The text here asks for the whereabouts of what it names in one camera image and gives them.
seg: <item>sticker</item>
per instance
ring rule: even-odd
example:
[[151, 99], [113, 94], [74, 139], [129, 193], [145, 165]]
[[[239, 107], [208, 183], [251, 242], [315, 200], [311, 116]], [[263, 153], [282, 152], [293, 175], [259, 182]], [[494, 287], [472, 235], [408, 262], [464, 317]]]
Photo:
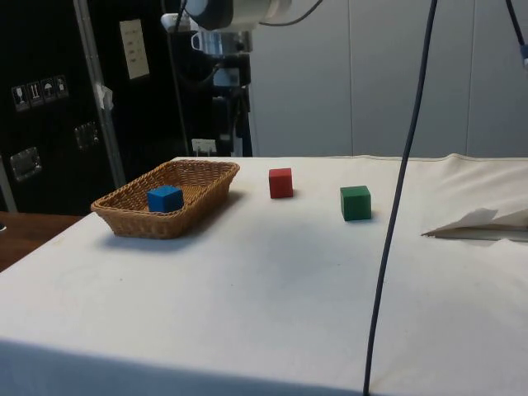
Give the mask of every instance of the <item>sticker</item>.
[[55, 77], [55, 89], [57, 97], [69, 97], [68, 84], [66, 83], [65, 76]]
[[42, 90], [44, 91], [44, 100], [46, 102], [57, 99], [53, 78], [46, 78], [45, 80], [42, 80], [41, 84]]
[[120, 22], [120, 29], [130, 80], [148, 76], [150, 69], [145, 51], [141, 20]]
[[31, 108], [25, 85], [11, 88], [16, 111], [25, 111]]
[[30, 103], [32, 106], [40, 106], [44, 104], [44, 98], [42, 97], [42, 89], [38, 81], [27, 84], [27, 92], [30, 96]]

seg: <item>power outlet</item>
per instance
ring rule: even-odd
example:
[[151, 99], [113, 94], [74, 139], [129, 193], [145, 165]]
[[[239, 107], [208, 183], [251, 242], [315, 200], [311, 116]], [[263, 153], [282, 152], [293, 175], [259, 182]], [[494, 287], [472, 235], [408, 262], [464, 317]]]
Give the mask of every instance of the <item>power outlet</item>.
[[210, 157], [218, 153], [214, 139], [193, 139], [192, 151], [197, 157]]

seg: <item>white tablecloth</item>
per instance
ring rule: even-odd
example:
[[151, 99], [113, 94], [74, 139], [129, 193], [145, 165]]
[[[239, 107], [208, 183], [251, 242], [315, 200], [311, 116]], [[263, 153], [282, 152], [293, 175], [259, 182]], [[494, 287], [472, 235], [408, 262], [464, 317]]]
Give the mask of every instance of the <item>white tablecloth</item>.
[[[2, 273], [0, 394], [359, 394], [399, 161], [237, 162], [229, 203], [185, 238], [117, 238], [93, 214]], [[528, 165], [409, 164], [374, 394], [528, 392], [528, 246], [420, 236], [433, 186], [479, 164]], [[273, 167], [294, 199], [270, 200]], [[345, 223], [339, 187], [358, 185], [375, 217]]]

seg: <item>black cable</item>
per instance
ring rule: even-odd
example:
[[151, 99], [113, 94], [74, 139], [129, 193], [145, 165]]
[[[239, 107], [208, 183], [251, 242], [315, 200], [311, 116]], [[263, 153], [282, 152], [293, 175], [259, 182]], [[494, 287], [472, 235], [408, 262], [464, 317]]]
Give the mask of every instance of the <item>black cable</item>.
[[201, 81], [194, 81], [190, 80], [187, 77], [185, 77], [179, 68], [175, 68], [177, 76], [181, 79], [181, 83], [189, 90], [191, 91], [201, 91], [202, 89], [207, 88], [215, 79], [215, 74], [222, 68], [221, 63], [217, 63], [214, 67], [209, 76], [204, 78]]
[[284, 23], [267, 23], [267, 22], [261, 22], [261, 25], [264, 26], [271, 26], [271, 27], [284, 27], [284, 26], [293, 26], [297, 25], [299, 22], [304, 21], [306, 18], [308, 18], [310, 15], [314, 13], [315, 10], [319, 8], [319, 6], [323, 3], [324, 0], [318, 0], [303, 16], [295, 19], [291, 22], [284, 22]]
[[[162, 11], [163, 13], [167, 13], [167, 8], [165, 5], [166, 0], [162, 1]], [[176, 24], [174, 26], [174, 31], [177, 33], [180, 30], [180, 26], [182, 25], [182, 18], [183, 13], [186, 10], [187, 3], [189, 0], [181, 0], [180, 10], [178, 11], [178, 16], [176, 18]], [[177, 77], [181, 80], [181, 83], [189, 90], [192, 91], [200, 91], [202, 89], [207, 88], [214, 80], [216, 72], [218, 72], [219, 68], [222, 67], [221, 63], [217, 63], [214, 67], [211, 73], [200, 81], [191, 80], [188, 77], [185, 76], [185, 74], [182, 73], [182, 71], [177, 67], [177, 64], [174, 63], [173, 58], [173, 51], [172, 51], [172, 36], [170, 35], [169, 38], [171, 39], [171, 45], [169, 48], [169, 52], [171, 53], [171, 63], [172, 63], [172, 69], [174, 73], [177, 75]]]
[[513, 29], [515, 29], [515, 34], [517, 35], [519, 45], [523, 46], [525, 45], [525, 39], [522, 36], [521, 26], [519, 25], [519, 21], [517, 20], [517, 15], [515, 13], [515, 8], [513, 7], [512, 0], [506, 0], [506, 5], [508, 7], [508, 11], [510, 12], [511, 22], [513, 23]]
[[[166, 14], [167, 13], [167, 7], [166, 7], [166, 4], [165, 4], [165, 0], [161, 0], [161, 5], [162, 5], [162, 13]], [[180, 15], [178, 15], [178, 18], [180, 19], [179, 23], [182, 23], [182, 19], [180, 18]], [[184, 141], [184, 144], [185, 144], [185, 154], [186, 154], [187, 157], [189, 157], [190, 154], [191, 154], [191, 151], [189, 149], [189, 140], [187, 138], [187, 129], [186, 129], [186, 126], [185, 126], [185, 118], [184, 118], [184, 115], [183, 115], [182, 93], [180, 91], [180, 83], [178, 81], [178, 76], [177, 76], [177, 71], [176, 71], [177, 70], [176, 69], [176, 63], [174, 62], [174, 51], [172, 50], [172, 36], [171, 36], [170, 33], [167, 33], [167, 46], [168, 46], [168, 56], [170, 58], [169, 61], [170, 61], [170, 64], [171, 64], [172, 80], [174, 82], [174, 91], [176, 93], [176, 103], [177, 103], [177, 107], [178, 107], [178, 113], [180, 114], [181, 134], [183, 135], [183, 141]]]
[[411, 127], [409, 129], [408, 137], [407, 137], [407, 143], [405, 144], [405, 150], [403, 151], [402, 165], [399, 170], [398, 184], [396, 186], [396, 192], [394, 194], [393, 210], [390, 215], [389, 229], [387, 231], [387, 238], [385, 239], [383, 256], [381, 258], [381, 265], [379, 268], [378, 285], [376, 287], [374, 309], [372, 312], [372, 321], [370, 323], [369, 346], [368, 346], [367, 357], [366, 357], [365, 383], [363, 386], [364, 396], [368, 396], [370, 393], [370, 372], [372, 370], [372, 355], [374, 352], [374, 340], [375, 340], [375, 335], [376, 335], [376, 327], [378, 324], [378, 315], [380, 313], [381, 295], [383, 292], [385, 271], [387, 269], [387, 261], [389, 260], [390, 245], [393, 240], [394, 226], [396, 225], [396, 219], [398, 218], [399, 202], [402, 197], [403, 182], [405, 180], [405, 172], [407, 171], [407, 164], [408, 164], [409, 157], [411, 155], [411, 148], [413, 147], [414, 134], [416, 132], [418, 117], [420, 116], [420, 108], [422, 106], [423, 88], [425, 86], [425, 81], [426, 81], [427, 62], [429, 60], [429, 49], [431, 47], [432, 28], [433, 28], [434, 21], [435, 21], [437, 5], [438, 5], [438, 0], [431, 0], [431, 10], [429, 11], [429, 18], [427, 20], [426, 36], [425, 36], [423, 52], [422, 52], [422, 64], [420, 66], [420, 78], [418, 80], [416, 101], [414, 102], [412, 122], [411, 122]]

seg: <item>blue cube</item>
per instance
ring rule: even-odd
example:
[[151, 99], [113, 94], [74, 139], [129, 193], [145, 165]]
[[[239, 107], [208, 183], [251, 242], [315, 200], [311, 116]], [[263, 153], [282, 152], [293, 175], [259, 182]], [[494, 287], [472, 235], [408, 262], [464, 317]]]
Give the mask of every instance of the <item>blue cube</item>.
[[148, 210], [158, 213], [171, 213], [183, 208], [183, 191], [173, 186], [162, 186], [149, 191]]

